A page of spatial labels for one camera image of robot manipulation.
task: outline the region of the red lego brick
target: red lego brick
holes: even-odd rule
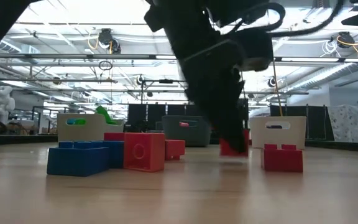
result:
[[[286,145],[286,144],[283,144],[283,145],[281,145],[281,149],[285,149],[285,150],[296,150],[296,145]]]
[[[219,139],[219,145],[221,147],[221,156],[236,156],[236,157],[248,157],[248,138],[249,133],[248,129],[244,130],[244,137],[245,137],[245,147],[246,151],[242,153],[238,153],[235,150],[233,150],[229,143],[227,143],[224,139]]]
[[[265,150],[277,150],[278,146],[274,144],[265,144]]]
[[[261,159],[265,171],[303,172],[301,150],[263,150]]]
[[[123,141],[125,138],[125,133],[105,133],[105,141]]]
[[[164,134],[125,133],[125,169],[157,172],[164,170],[164,158]]]
[[[165,160],[180,160],[180,156],[185,154],[186,141],[165,140]]]

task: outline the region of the white bin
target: white bin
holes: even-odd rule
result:
[[[275,116],[253,117],[250,119],[252,147],[263,149],[265,144],[296,145],[297,149],[305,149],[306,117]]]
[[[84,125],[67,124],[69,119],[84,119]],[[111,125],[101,114],[57,114],[58,141],[102,141],[105,133],[121,133],[124,121]]]

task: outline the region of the patterned curtain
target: patterned curtain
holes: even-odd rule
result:
[[[337,142],[358,142],[358,106],[329,106],[328,115]]]

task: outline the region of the humanoid robot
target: humanoid robot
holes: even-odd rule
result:
[[[7,124],[9,112],[15,109],[15,99],[11,98],[12,87],[0,86],[0,122]]]

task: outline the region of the blue toy block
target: blue toy block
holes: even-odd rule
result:
[[[109,148],[109,164],[112,169],[124,168],[124,142],[105,141],[104,146]]]
[[[92,142],[74,142],[74,148],[50,148],[47,174],[87,177],[109,169],[108,147]]]
[[[73,148],[73,142],[59,142],[59,148],[64,149],[72,149]]]

